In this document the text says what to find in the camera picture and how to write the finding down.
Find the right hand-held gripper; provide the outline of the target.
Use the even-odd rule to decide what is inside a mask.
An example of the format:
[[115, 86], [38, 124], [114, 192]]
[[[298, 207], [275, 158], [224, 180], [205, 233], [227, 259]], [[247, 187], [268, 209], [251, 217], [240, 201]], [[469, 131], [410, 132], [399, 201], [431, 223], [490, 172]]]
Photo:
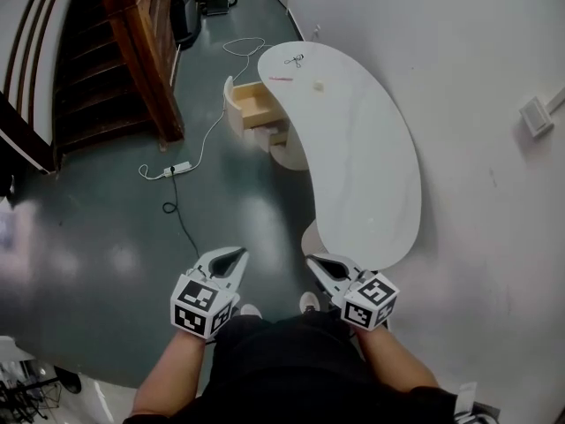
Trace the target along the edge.
[[[394, 311], [399, 289], [381, 273], [362, 272], [357, 263], [337, 254], [311, 254], [305, 260], [330, 298], [344, 294], [340, 302], [342, 321], [372, 331]], [[350, 279], [355, 280], [347, 289]]]

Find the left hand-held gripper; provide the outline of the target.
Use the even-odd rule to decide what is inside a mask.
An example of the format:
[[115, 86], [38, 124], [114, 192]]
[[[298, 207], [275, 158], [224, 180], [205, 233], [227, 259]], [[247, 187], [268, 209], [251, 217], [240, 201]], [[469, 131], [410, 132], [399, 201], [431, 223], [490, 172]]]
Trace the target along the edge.
[[203, 254], [182, 274], [170, 298], [173, 326], [204, 340], [213, 338], [231, 318], [240, 296], [250, 254], [228, 246]]

